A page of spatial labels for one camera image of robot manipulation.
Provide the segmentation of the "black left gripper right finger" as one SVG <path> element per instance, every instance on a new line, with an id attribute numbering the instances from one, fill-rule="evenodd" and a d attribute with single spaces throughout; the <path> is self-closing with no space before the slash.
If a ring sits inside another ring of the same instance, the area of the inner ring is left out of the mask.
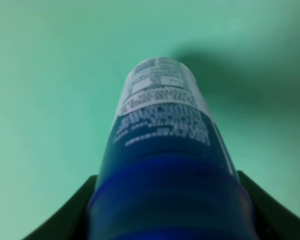
<path id="1" fill-rule="evenodd" d="M 275 200 L 243 171 L 238 176 L 252 200 L 261 240 L 300 240 L 300 218 Z"/>

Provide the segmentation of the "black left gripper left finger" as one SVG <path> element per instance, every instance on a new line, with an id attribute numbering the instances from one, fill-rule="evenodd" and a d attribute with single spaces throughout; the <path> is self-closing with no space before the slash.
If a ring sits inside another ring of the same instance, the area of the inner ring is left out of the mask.
<path id="1" fill-rule="evenodd" d="M 74 195 L 48 220 L 28 234 L 25 240 L 86 240 L 87 206 L 98 176 L 90 176 Z"/>

